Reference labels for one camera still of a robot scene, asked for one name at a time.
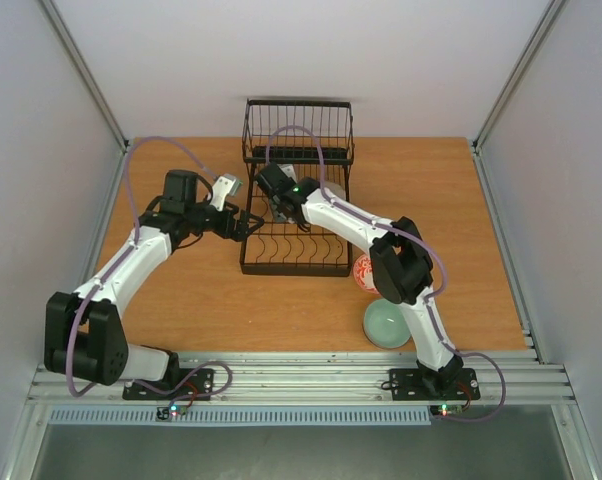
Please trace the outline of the black wire dish rack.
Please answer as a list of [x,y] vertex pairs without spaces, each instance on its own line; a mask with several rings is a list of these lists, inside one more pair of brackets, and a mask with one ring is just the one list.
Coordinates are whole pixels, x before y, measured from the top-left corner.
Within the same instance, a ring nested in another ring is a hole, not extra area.
[[349,197],[354,163],[353,112],[347,101],[250,99],[242,156],[247,210],[262,226],[243,241],[240,267],[248,275],[346,277],[352,246],[310,223],[302,205],[319,181]]

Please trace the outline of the white bowl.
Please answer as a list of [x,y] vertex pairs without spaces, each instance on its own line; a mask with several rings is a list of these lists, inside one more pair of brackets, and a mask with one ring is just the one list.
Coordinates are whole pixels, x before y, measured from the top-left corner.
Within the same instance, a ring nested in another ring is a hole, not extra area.
[[344,188],[341,185],[333,183],[333,182],[326,182],[325,188],[327,190],[329,190],[332,194],[337,196],[338,198],[340,198],[342,200],[347,199],[346,191],[344,190]]

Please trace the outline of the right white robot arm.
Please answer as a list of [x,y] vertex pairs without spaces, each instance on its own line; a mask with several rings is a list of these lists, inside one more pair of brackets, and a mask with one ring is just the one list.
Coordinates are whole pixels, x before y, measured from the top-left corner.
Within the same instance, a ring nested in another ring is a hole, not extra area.
[[433,288],[433,264],[440,259],[423,242],[414,222],[374,216],[339,198],[322,179],[295,181],[275,163],[261,170],[257,184],[286,218],[325,228],[368,253],[376,290],[399,306],[410,329],[423,387],[432,398],[454,389],[458,375],[448,364],[454,354],[444,346],[438,292]]

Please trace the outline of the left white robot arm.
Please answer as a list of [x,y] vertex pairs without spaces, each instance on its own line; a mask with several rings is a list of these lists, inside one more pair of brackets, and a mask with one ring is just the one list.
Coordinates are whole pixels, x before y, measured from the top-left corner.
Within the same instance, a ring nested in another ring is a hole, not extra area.
[[230,203],[240,189],[230,174],[208,182],[187,170],[171,170],[163,191],[136,217],[117,253],[88,281],[70,293],[56,292],[46,304],[44,366],[77,379],[112,385],[143,380],[160,398],[176,395],[181,371],[166,350],[130,344],[122,317],[152,272],[177,250],[206,232],[245,240],[262,219]]

